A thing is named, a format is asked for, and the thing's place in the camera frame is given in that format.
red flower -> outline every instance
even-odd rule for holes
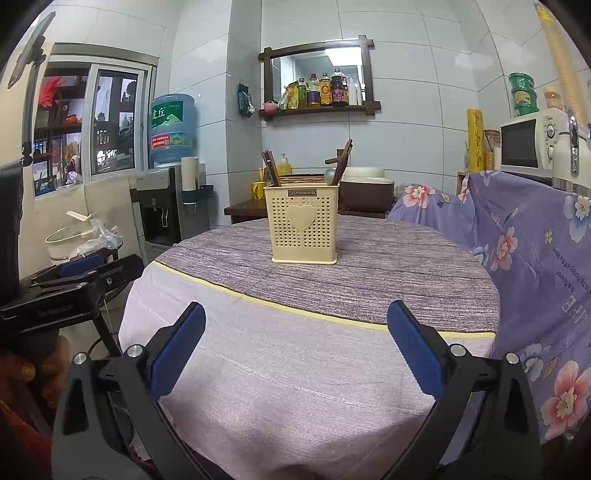
[[[61,77],[49,77],[43,79],[41,90],[39,91],[39,105],[49,107],[53,105],[53,98],[56,95],[57,88],[64,83]]]

yellow stripe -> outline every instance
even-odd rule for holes
[[[283,312],[294,313],[296,315],[303,315],[305,317],[310,317],[310,318],[314,318],[317,320],[326,320],[327,322],[340,323],[341,325],[348,325],[351,327],[367,328],[370,330],[381,330],[383,332],[388,331],[387,325],[380,325],[378,323],[359,322],[357,320],[349,320],[349,319],[344,319],[341,317],[332,317],[330,315],[323,315],[321,313],[309,312],[308,310],[295,309],[293,307],[288,307],[287,305],[281,305],[279,303],[274,303],[272,301],[261,300],[256,297],[251,297],[250,295],[246,295],[245,293],[238,293],[237,291],[230,290],[229,288],[222,287],[220,285],[216,285],[216,284],[208,282],[207,280],[204,280],[202,278],[192,277],[191,275],[188,275],[183,272],[179,272],[178,270],[170,268],[160,262],[153,261],[152,264],[157,265],[158,267],[160,267],[170,273],[174,273],[174,274],[179,275],[183,278],[186,278],[187,280],[194,281],[194,282],[204,285],[208,288],[212,288],[214,290],[227,293],[228,295],[232,295],[233,297],[239,297],[243,300],[250,301],[250,302],[256,303],[258,305],[263,305],[265,307],[269,307],[272,309],[282,310]],[[490,338],[493,340],[495,339],[495,334],[493,332],[475,332],[475,333],[438,332],[438,333],[439,333],[439,335],[441,335],[442,338],[473,338],[473,339]]]

yellow cup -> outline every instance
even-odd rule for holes
[[[255,200],[262,200],[265,198],[265,190],[263,190],[267,186],[267,182],[265,181],[256,181],[252,184],[252,195]]]

floral cloth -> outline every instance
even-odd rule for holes
[[[501,302],[493,355],[519,356],[542,442],[575,433],[591,403],[591,199],[497,171],[470,174],[459,195],[424,192],[389,218],[437,230],[487,270]]]

metal screw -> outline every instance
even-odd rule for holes
[[[82,365],[84,362],[86,362],[86,359],[88,357],[86,356],[85,353],[81,352],[81,353],[77,353],[74,355],[74,363],[76,365]]]
[[[454,343],[450,348],[453,356],[464,356],[466,355],[466,349],[459,343]]]
[[[141,345],[132,345],[127,349],[127,355],[131,358],[136,358],[142,354],[144,347]]]
[[[505,358],[511,365],[516,365],[519,363],[519,357],[517,356],[517,354],[513,352],[509,352],[508,354],[506,354]]]

